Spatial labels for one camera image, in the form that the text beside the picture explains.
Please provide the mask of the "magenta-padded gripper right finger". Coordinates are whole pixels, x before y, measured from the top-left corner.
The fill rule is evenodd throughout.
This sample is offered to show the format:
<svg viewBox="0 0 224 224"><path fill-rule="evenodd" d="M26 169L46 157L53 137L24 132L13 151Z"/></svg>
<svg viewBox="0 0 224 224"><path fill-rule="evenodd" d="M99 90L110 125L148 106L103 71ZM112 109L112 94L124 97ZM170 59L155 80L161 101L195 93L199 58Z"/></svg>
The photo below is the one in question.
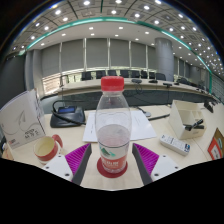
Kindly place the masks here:
<svg viewBox="0 0 224 224"><path fill-rule="evenodd" d="M142 145L134 143L132 154L144 185L180 170L180 167L168 155L158 155Z"/></svg>

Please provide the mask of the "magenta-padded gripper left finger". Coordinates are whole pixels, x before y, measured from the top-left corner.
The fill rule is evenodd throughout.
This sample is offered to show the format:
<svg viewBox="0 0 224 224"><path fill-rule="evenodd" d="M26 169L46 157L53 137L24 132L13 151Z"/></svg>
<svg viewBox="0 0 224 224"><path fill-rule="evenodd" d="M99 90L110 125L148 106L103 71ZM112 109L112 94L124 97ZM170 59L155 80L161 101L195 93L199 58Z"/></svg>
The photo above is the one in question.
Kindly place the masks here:
<svg viewBox="0 0 224 224"><path fill-rule="evenodd" d="M67 155L55 156L43 170L80 185L91 153L91 144L85 144Z"/></svg>

